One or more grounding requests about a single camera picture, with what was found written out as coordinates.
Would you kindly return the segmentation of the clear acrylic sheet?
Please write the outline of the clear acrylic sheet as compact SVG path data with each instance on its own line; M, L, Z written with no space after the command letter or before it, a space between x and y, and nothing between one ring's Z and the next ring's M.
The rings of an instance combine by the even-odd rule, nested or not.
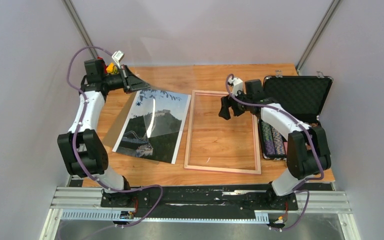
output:
M136 121L139 134L148 139L178 133L183 128L191 99L191 94L152 86L137 92L129 119Z

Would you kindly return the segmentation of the Great Wall photo print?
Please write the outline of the Great Wall photo print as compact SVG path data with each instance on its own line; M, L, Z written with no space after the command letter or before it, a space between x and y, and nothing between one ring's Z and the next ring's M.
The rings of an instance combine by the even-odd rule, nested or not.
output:
M138 91L112 151L175 164L191 98L152 88Z

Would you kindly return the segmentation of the grey backing board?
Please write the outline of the grey backing board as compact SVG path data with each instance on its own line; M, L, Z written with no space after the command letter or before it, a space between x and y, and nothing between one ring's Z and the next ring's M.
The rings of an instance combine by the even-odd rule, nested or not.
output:
M105 137L102 140L104 146L110 148L113 148L115 146L118 137L122 131L122 128L126 122L131 106L135 100L135 97L136 94L132 93L130 95L130 97L122 107L121 111L119 112L118 116L115 118L115 121L113 122L112 126L109 128Z

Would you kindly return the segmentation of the wooden picture frame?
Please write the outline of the wooden picture frame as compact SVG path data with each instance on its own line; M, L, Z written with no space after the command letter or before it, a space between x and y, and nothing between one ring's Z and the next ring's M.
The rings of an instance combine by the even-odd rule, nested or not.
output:
M257 118L218 116L223 91L193 90L183 167L187 170L260 175Z

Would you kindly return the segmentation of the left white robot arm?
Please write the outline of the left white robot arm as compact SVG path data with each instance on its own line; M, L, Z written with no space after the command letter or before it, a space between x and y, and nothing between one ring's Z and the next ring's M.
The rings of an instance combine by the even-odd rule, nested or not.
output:
M133 190L127 179L110 167L108 153L96 128L109 92L122 89L130 94L149 89L150 84L126 65L106 65L102 58L86 60L84 67L76 117L67 133L57 137L57 145L71 176L96 181L107 200L114 196L115 202L126 207L133 201Z

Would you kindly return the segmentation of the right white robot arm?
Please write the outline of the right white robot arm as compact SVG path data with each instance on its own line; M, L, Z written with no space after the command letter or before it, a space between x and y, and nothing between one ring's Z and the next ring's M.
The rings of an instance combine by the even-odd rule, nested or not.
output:
M289 113L273 95L264 91L260 79L242 81L229 74L225 80L228 92L221 100L219 117L229 120L250 112L274 127L287 140L287 169L266 191L266 204L278 209L286 197L296 193L307 180L322 180L331 167L327 135L321 126L311 126Z

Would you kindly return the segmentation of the yellow small box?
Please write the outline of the yellow small box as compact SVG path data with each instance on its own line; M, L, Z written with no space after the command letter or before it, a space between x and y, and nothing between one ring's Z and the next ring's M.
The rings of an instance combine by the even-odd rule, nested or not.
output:
M119 73L119 68L117 65L115 65L113 62L111 62L107 67L106 67L106 73L109 75L116 75Z

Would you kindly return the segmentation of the red small box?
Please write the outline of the red small box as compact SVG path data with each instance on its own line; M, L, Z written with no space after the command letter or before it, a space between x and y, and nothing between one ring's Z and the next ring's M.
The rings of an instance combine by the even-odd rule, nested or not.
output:
M104 72L105 74L107 74L107 64L106 64L106 62L104 61L104 59L103 59L102 57L100 57L100 56L98 56L96 59L101 61L102 68L103 68L103 72Z

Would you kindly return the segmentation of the black poker chip case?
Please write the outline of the black poker chip case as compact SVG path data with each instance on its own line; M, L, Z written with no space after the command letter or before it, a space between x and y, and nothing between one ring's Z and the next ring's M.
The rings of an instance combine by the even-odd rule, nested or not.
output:
M319 117L333 83L330 76L266 76L262 86L269 96L298 120L320 125ZM266 160L285 161L287 141L268 123L258 121L262 156Z

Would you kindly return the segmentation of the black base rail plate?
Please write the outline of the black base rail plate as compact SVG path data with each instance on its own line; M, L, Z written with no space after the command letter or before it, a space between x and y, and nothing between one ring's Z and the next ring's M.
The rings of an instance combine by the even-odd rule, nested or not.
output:
M298 210L294 194L276 196L269 184L151 187L130 193L102 193L101 207L132 208L136 217L251 219L255 211Z

